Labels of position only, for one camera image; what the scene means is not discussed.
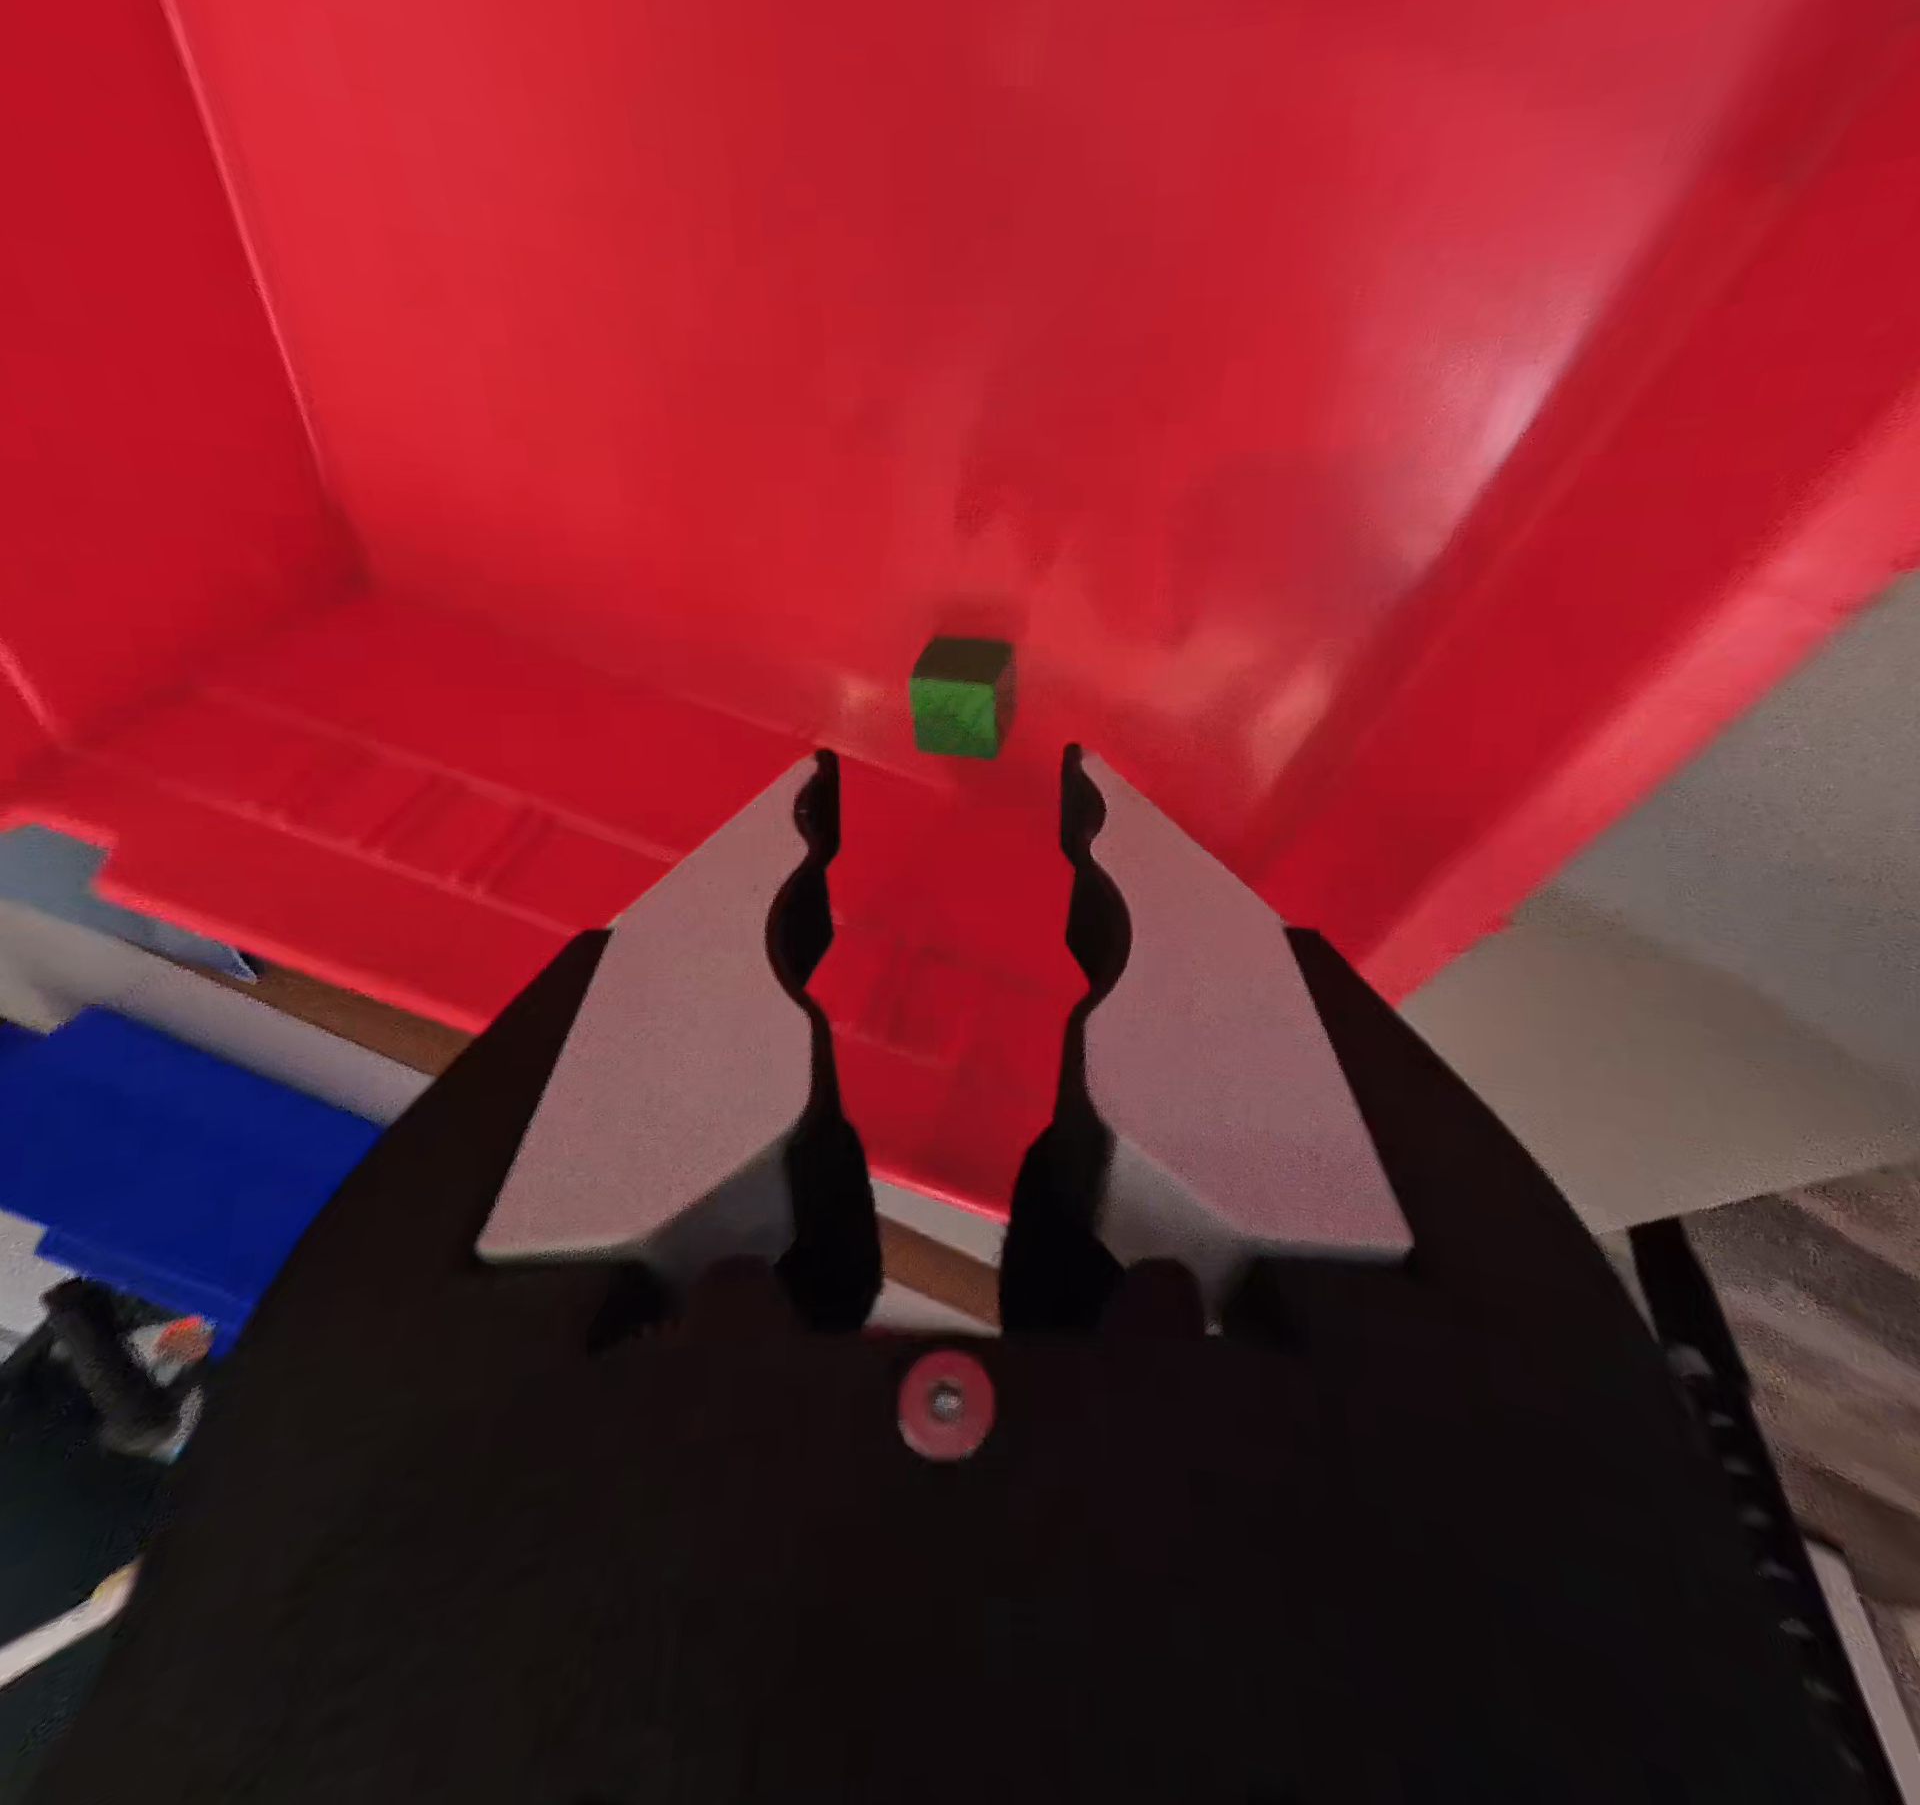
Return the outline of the red plastic bin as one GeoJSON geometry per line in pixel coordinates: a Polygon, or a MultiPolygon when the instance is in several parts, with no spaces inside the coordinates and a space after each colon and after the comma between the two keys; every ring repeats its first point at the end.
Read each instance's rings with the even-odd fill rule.
{"type": "Polygon", "coordinates": [[[1916,0],[4,0],[4,764],[358,599],[828,745],[971,1204],[1068,740],[1404,996],[1913,565],[1916,0]]]}

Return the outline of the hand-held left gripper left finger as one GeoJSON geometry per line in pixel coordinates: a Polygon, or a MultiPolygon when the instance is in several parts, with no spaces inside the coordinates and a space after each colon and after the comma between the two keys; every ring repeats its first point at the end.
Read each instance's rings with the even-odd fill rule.
{"type": "Polygon", "coordinates": [[[612,923],[477,1255],[639,1264],[684,1295],[753,1259],[826,1333],[883,1291],[866,1148],[810,984],[833,942],[840,762],[784,772],[612,923]]]}

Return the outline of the black metal rail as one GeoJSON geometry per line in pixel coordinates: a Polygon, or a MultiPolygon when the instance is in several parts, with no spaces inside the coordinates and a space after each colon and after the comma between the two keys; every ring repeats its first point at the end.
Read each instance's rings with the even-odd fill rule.
{"type": "Polygon", "coordinates": [[[1792,1507],[1719,1294],[1676,1216],[1627,1232],[1635,1284],[1667,1363],[1733,1497],[1769,1617],[1811,1718],[1837,1744],[1840,1802],[1916,1802],[1916,1735],[1849,1564],[1792,1507]]]}

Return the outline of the blue plastic bin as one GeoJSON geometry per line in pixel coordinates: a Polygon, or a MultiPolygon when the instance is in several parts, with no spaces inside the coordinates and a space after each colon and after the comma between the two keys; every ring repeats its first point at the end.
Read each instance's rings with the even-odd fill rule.
{"type": "Polygon", "coordinates": [[[382,1127],[121,1015],[2,1028],[2,1206],[227,1353],[382,1127]]]}

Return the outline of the green wooden cube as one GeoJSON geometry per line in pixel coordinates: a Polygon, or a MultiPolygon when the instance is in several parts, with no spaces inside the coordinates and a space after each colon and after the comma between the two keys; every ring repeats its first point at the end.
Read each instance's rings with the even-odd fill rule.
{"type": "Polygon", "coordinates": [[[1015,652],[1007,641],[940,635],[909,671],[909,723],[918,753],[990,762],[1007,743],[1015,703],[1015,652]]]}

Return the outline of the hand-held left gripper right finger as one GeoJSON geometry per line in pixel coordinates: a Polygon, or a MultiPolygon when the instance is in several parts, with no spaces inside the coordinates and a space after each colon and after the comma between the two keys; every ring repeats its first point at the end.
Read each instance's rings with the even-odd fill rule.
{"type": "Polygon", "coordinates": [[[999,1264],[1008,1336],[1091,1331],[1137,1264],[1207,1322],[1258,1264],[1403,1268],[1389,1188],[1282,918],[1120,772],[1062,751],[1068,1008],[999,1264]]]}

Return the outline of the grey desk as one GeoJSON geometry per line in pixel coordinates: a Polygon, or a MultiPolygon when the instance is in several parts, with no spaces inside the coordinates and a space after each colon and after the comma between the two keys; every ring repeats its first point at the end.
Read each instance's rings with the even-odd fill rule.
{"type": "MultiPolygon", "coordinates": [[[[99,1007],[399,1117],[795,745],[358,599],[4,764],[4,1020],[99,1007]]],[[[1408,1015],[1601,1234],[1689,1213],[1727,1307],[1904,1318],[1916,1090],[1706,942],[1549,886],[1408,1015]]]]}

